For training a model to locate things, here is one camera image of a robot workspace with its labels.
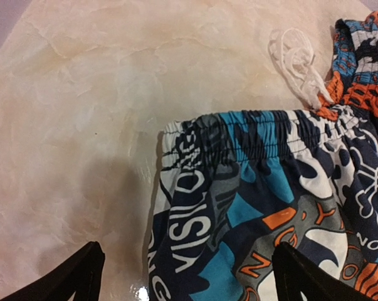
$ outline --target white drawstring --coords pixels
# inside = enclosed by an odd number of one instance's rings
[[[302,31],[296,28],[280,31],[271,40],[269,51],[297,97],[315,109],[321,108],[319,92],[333,103],[322,77],[312,66],[314,50]]]

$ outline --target waistband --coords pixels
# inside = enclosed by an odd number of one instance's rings
[[[355,109],[334,105],[335,121],[307,110],[240,111],[171,122],[164,131],[163,169],[198,168],[285,157],[341,139],[359,124]]]

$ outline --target patterned fabric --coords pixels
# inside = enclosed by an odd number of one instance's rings
[[[149,245],[151,300],[277,300],[289,242],[378,300],[378,13],[336,24],[318,112],[242,111],[167,126]]]

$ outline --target marble surface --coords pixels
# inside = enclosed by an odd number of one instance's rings
[[[306,32],[325,77],[335,21],[368,13],[356,0],[33,0],[0,50],[0,298],[97,240],[101,300],[148,300],[160,130],[302,107],[271,31]]]

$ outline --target shorts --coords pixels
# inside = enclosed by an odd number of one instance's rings
[[[378,13],[336,33],[336,104],[167,126],[150,300],[278,300],[282,241],[378,300]]]

